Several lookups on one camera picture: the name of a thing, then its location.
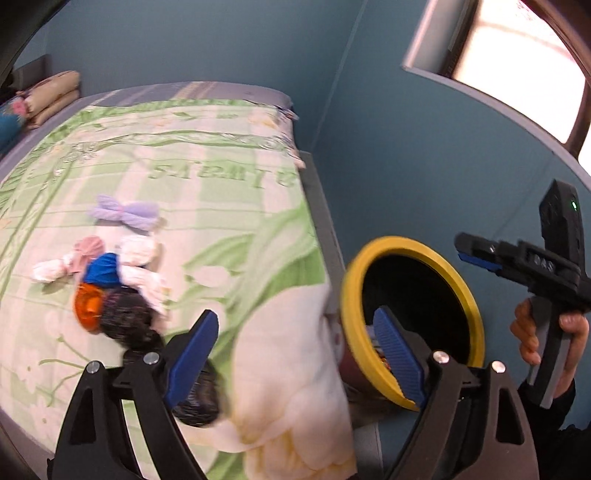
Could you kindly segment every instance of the green floral comforter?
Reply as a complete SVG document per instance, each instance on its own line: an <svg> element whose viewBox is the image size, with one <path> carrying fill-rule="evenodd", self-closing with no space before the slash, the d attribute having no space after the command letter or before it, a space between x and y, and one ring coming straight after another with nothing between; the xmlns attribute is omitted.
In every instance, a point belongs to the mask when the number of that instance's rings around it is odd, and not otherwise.
<svg viewBox="0 0 591 480"><path fill-rule="evenodd" d="M0 187L0 407L54 449L85 364L119 365L121 348L90 335L74 286L30 279L38 261L99 235L96 195L158 202L155 265L171 288L167 338L214 310L210 356L223 414L181 424L208 478L345 480L355 472L348 406L322 318L329 284L294 167L290 119L242 100L88 107L48 135ZM147 478L157 478L134 405L125 414Z"/></svg>

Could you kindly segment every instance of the blue wall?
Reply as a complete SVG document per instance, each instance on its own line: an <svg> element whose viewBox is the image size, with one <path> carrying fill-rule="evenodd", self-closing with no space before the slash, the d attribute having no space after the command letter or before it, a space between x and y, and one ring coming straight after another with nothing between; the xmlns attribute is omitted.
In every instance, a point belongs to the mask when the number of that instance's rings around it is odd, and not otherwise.
<svg viewBox="0 0 591 480"><path fill-rule="evenodd" d="M527 368L508 326L527 292L461 264L454 236L468 231L542 244L538 204L556 177L577 186L591 252L591 194L559 158L508 118L403 71L400 64L424 6L424 0L369 0L314 161L345 260L382 235L414 238L441 253L476 297L488 360L503 360L520 382ZM588 352L579 378L590 373ZM591 384L580 381L570 420L586 426L590 400ZM400 436L396 425L390 422L386 433Z"/></svg>
<svg viewBox="0 0 591 480"><path fill-rule="evenodd" d="M53 70L83 94L183 80L290 95L308 150L361 0L72 0L49 23Z"/></svg>
<svg viewBox="0 0 591 480"><path fill-rule="evenodd" d="M14 66L22 67L25 63L36 60L47 53L47 39L49 37L49 25L46 24L37 31L35 36L27 44L18 56Z"/></svg>

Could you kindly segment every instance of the metal screw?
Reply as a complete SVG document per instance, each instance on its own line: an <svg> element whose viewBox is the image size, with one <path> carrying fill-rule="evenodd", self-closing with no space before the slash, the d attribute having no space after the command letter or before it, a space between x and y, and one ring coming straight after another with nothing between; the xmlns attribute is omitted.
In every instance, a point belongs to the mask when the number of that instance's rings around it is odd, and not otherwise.
<svg viewBox="0 0 591 480"><path fill-rule="evenodd" d="M144 355L145 364L154 365L158 363L158 360L160 360L160 356L156 352L150 352Z"/></svg>
<svg viewBox="0 0 591 480"><path fill-rule="evenodd" d="M449 355L441 350L433 352L433 360L438 364L446 364L449 362Z"/></svg>
<svg viewBox="0 0 591 480"><path fill-rule="evenodd" d="M498 360L495 360L493 363L491 363L491 368L497 372L498 374L503 374L505 373L505 370L507 370L507 367L505 366L505 364L503 362L500 362Z"/></svg>
<svg viewBox="0 0 591 480"><path fill-rule="evenodd" d="M86 371L90 374L95 374L99 371L100 362L93 360L88 365L86 365Z"/></svg>

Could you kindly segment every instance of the blue gripper pad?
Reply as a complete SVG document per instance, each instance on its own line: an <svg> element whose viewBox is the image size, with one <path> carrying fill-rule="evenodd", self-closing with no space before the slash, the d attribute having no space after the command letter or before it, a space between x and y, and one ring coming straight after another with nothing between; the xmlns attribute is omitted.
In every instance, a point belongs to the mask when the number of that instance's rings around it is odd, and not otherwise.
<svg viewBox="0 0 591 480"><path fill-rule="evenodd" d="M499 265L498 263L487 262L486 260L483 260L481 258L473 257L471 255L464 254L461 252L458 253L457 256L460 257L460 260L462 260L463 262L471 263L472 265L476 265L477 267L486 268L489 272L496 272L497 270L503 268L502 265Z"/></svg>
<svg viewBox="0 0 591 480"><path fill-rule="evenodd" d="M388 313L382 308L374 313L374 332L404 397L422 408L427 399L423 391L425 373Z"/></svg>
<svg viewBox="0 0 591 480"><path fill-rule="evenodd" d="M170 367L168 389L164 401L173 408L189 396L191 387L201 373L205 360L217 340L219 324L217 315L211 311L199 322L183 352Z"/></svg>

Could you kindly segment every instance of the yellow rim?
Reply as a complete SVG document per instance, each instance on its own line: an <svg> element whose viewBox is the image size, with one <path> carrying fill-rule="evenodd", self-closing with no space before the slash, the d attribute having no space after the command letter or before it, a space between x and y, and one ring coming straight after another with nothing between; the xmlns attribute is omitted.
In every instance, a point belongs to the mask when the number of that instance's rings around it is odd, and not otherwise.
<svg viewBox="0 0 591 480"><path fill-rule="evenodd" d="M350 264L343 279L341 315L349 349L363 374L386 398L410 410L416 405L405 398L396 378L383 365L371 345L365 329L361 293L363 279L369 266L384 255L404 255L423 262L437 272L456 294L468 322L470 355L468 365L481 367L484 363L484 328L476 301L456 270L437 252L410 238L385 236L368 243Z"/></svg>

